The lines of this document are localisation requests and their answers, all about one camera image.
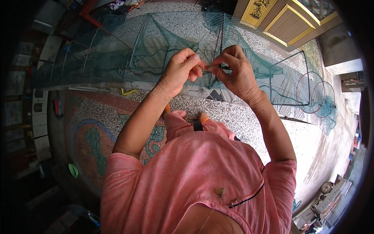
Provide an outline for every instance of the foot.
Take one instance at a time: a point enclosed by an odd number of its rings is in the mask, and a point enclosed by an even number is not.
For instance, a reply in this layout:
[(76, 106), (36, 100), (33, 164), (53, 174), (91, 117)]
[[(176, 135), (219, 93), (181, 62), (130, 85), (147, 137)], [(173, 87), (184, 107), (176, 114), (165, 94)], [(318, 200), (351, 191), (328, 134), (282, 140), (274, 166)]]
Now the foot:
[(208, 116), (206, 113), (201, 112), (201, 113), (199, 114), (198, 119), (199, 119), (199, 121), (200, 121), (201, 123), (206, 123), (206, 121), (209, 119), (209, 116)]
[(164, 108), (164, 111), (163, 111), (162, 114), (161, 114), (162, 119), (164, 119), (164, 115), (165, 115), (165, 114), (169, 114), (169, 113), (171, 113), (171, 111), (170, 111), (170, 105), (167, 104), (167, 105), (165, 106), (165, 108)]

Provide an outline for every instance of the wall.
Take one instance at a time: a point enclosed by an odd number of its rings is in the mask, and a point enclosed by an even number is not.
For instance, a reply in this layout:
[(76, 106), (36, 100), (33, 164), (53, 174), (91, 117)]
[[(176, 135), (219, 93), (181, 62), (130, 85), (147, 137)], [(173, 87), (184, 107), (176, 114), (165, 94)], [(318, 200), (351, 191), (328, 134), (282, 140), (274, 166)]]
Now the wall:
[(344, 24), (328, 30), (317, 39), (325, 67), (359, 58), (359, 51)]

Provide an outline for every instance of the gold necklace chain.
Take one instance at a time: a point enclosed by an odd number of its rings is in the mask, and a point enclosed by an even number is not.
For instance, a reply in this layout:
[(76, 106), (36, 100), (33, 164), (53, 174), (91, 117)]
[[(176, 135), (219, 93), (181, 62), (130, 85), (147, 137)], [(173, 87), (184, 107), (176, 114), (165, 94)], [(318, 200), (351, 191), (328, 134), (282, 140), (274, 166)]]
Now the gold necklace chain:
[[(225, 199), (223, 198), (222, 195), (223, 195), (223, 194), (221, 194), (219, 198), (222, 198), (223, 201), (225, 201)], [(201, 230), (203, 229), (204, 225), (206, 224), (206, 222), (208, 221), (208, 219), (209, 219), (210, 216), (212, 215), (213, 211), (214, 211), (214, 208), (212, 208), (212, 211), (210, 212), (209, 216), (206, 218), (204, 224), (201, 226), (201, 228), (200, 228), (200, 230), (199, 230), (199, 232), (198, 232), (197, 234), (200, 234)], [(231, 221), (231, 216), (228, 215), (228, 217), (229, 217), (229, 220), (230, 220), (230, 223), (231, 223), (231, 228), (232, 228), (232, 230), (233, 230), (233, 233), (235, 234), (234, 225), (233, 225), (233, 222)]]

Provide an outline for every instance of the black strap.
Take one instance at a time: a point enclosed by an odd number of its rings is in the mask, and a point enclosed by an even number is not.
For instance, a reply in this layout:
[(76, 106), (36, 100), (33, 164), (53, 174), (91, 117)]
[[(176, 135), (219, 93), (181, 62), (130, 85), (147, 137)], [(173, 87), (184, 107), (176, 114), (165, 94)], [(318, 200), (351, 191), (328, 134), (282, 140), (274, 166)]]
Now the black strap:
[[(203, 129), (203, 125), (201, 124), (200, 120), (198, 119), (194, 119), (192, 120), (193, 122), (193, 130), (196, 132), (196, 131), (204, 131)], [(234, 136), (234, 140), (237, 140), (237, 141), (241, 141), (239, 140), (239, 138), (237, 138), (236, 136)]]
[(193, 120), (193, 130), (196, 131), (204, 131), (203, 125), (198, 119)]

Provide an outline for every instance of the clothing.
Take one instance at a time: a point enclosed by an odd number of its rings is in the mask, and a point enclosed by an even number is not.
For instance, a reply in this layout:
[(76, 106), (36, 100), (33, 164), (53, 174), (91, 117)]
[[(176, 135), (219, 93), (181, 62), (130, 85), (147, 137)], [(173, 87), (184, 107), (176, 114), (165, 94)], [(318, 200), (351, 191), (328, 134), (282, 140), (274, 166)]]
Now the clothing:
[[(146, 166), (121, 153), (108, 157), (102, 233), (174, 233), (196, 203), (232, 217), (245, 233), (289, 233), (296, 162), (264, 167), (223, 123), (208, 120), (195, 132), (185, 114), (165, 114), (167, 143)], [(222, 187), (223, 199), (214, 192)]]

